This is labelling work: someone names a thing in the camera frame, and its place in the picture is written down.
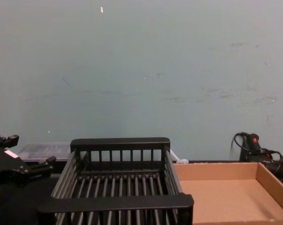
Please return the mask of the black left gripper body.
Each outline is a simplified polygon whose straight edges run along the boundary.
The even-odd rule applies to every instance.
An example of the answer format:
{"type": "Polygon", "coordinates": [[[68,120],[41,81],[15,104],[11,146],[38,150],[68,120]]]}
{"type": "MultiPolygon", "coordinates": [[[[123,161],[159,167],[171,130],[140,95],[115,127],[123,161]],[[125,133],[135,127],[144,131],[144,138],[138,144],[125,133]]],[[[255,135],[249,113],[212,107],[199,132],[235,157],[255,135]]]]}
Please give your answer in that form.
{"type": "Polygon", "coordinates": [[[10,150],[0,147],[0,184],[24,184],[29,178],[29,168],[25,162],[10,150]]]}

